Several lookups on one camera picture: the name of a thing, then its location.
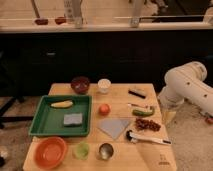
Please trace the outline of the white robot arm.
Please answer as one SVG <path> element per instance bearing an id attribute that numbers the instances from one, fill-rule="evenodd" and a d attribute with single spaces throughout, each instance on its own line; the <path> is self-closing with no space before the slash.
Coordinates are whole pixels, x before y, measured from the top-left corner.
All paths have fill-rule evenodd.
<path id="1" fill-rule="evenodd" d="M 185 100 L 196 104 L 206 122 L 213 124 L 213 87 L 204 83 L 207 69 L 197 61 L 168 70 L 164 76 L 165 86 L 158 95 L 162 122 L 168 124 Z"/>

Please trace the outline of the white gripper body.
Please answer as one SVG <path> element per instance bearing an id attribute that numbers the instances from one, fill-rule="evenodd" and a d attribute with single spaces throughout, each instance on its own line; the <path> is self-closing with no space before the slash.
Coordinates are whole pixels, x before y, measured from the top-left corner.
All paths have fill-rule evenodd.
<path id="1" fill-rule="evenodd" d="M 177 110 L 182 105 L 181 101 L 178 102 L 171 102 L 167 100 L 163 100 L 161 102 L 161 112 L 162 112 L 162 123 L 167 125 L 172 121 L 175 117 Z"/>

